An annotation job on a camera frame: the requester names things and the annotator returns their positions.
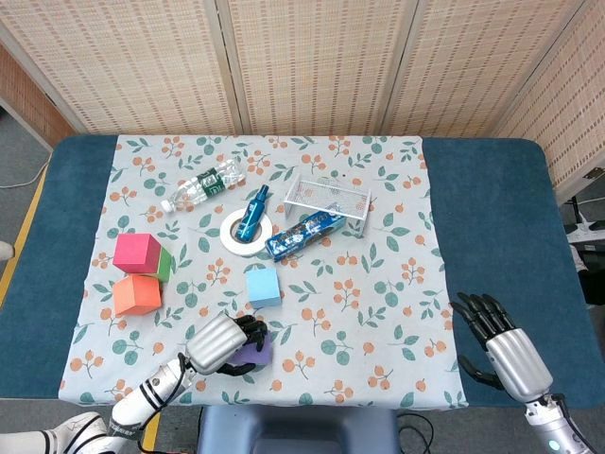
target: green bottle label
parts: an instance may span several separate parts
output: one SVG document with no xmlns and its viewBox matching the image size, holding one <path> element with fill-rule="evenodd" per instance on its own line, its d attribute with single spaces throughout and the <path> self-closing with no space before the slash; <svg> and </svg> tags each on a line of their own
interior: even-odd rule
<svg viewBox="0 0 605 454">
<path fill-rule="evenodd" d="M 225 184 L 223 184 L 214 167 L 199 174 L 198 181 L 208 197 L 212 197 L 225 190 Z"/>
</svg>

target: roll of tape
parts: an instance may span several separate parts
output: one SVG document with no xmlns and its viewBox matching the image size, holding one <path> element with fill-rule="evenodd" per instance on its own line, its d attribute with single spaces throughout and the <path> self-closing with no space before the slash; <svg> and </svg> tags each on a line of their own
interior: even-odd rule
<svg viewBox="0 0 605 454">
<path fill-rule="evenodd" d="M 243 257 L 250 257 L 265 249 L 265 241 L 271 238 L 271 235 L 273 234 L 273 224 L 271 224 L 267 215 L 264 214 L 260 220 L 260 236 L 251 243 L 241 243 L 233 238 L 231 232 L 233 226 L 239 224 L 239 221 L 242 220 L 245 213 L 246 209 L 242 208 L 241 210 L 233 211 L 225 220 L 223 220 L 222 224 L 220 224 L 220 242 L 223 243 L 223 246 L 225 246 L 230 253 Z"/>
</svg>

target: orange cube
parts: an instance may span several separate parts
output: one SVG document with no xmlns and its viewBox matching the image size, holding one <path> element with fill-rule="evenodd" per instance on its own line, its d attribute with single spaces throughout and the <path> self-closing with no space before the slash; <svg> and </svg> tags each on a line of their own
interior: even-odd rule
<svg viewBox="0 0 605 454">
<path fill-rule="evenodd" d="M 113 285 L 116 315 L 144 315 L 161 305 L 160 281 L 155 277 L 133 274 Z"/>
</svg>

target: floral tablecloth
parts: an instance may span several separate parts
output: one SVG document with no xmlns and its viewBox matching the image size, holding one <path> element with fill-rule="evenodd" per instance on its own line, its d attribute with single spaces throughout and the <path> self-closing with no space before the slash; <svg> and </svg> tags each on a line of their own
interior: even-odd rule
<svg viewBox="0 0 605 454">
<path fill-rule="evenodd" d="M 191 213 L 160 209 L 185 179 L 226 159 L 239 186 Z M 281 263 L 244 258 L 218 238 L 221 221 L 262 183 L 277 232 L 296 174 L 370 188 L 358 221 Z M 119 233 L 152 233 L 173 255 L 161 309 L 116 317 L 112 265 Z M 283 304 L 253 310 L 243 273 L 275 266 Z M 199 375 L 180 404 L 352 405 L 452 409 L 466 405 L 420 137 L 120 136 L 113 158 L 60 399 L 111 404 L 174 358 L 218 311 L 254 313 L 271 332 L 271 364 L 240 377 Z"/>
</svg>

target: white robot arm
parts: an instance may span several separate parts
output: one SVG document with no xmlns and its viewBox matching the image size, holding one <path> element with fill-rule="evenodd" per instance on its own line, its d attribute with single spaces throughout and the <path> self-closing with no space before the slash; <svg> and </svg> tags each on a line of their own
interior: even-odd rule
<svg viewBox="0 0 605 454">
<path fill-rule="evenodd" d="M 458 363 L 474 380 L 498 390 L 526 406 L 527 422 L 546 452 L 596 454 L 569 416 L 562 394 L 551 394 L 553 378 L 542 357 L 521 328 L 515 326 L 504 307 L 490 295 L 458 297 L 466 306 L 452 303 L 473 331 L 490 359 L 494 374 L 477 370 L 465 356 Z"/>
<path fill-rule="evenodd" d="M 221 312 L 187 342 L 185 355 L 161 365 L 115 404 L 108 428 L 98 413 L 87 412 L 54 429 L 0 434 L 0 453 L 119 454 L 127 440 L 139 440 L 149 420 L 191 386 L 193 375 L 243 375 L 254 369 L 254 363 L 232 366 L 227 361 L 249 343 L 262 350 L 266 334 L 265 323 L 251 315 L 234 320 Z"/>
</svg>

